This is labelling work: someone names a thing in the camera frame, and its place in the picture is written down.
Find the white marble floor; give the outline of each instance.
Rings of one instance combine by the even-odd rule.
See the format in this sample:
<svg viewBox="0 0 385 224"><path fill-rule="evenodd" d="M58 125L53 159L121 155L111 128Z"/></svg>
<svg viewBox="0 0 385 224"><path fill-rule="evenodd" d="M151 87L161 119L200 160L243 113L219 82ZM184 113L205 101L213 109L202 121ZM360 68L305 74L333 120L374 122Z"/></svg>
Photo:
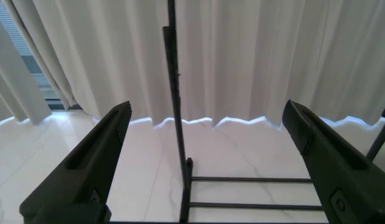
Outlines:
<svg viewBox="0 0 385 224"><path fill-rule="evenodd" d="M37 126L0 124L0 223L22 223L20 203L84 138L98 121L81 111L54 112ZM330 123L362 153L384 124ZM210 119L183 123L194 175L308 177L285 128L263 119L229 119L212 128ZM375 159L385 170L385 146ZM128 129L108 199L112 220L177 221L182 178L174 122L153 127L149 119ZM193 183L192 201L319 205L310 184ZM323 212L191 209L191 222L326 222Z"/></svg>

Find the curtain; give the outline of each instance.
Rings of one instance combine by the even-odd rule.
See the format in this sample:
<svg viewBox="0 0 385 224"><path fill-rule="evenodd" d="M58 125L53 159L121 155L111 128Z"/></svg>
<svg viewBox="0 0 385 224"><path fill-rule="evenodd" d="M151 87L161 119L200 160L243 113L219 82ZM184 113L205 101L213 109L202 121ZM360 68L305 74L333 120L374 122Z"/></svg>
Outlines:
<svg viewBox="0 0 385 224"><path fill-rule="evenodd" d="M0 22L0 121L29 118L37 124L50 114L35 80Z"/></svg>
<svg viewBox="0 0 385 224"><path fill-rule="evenodd" d="M173 116L167 1L3 0L58 95L102 118ZM288 99L374 124L385 106L385 1L176 2L182 118L265 116Z"/></svg>

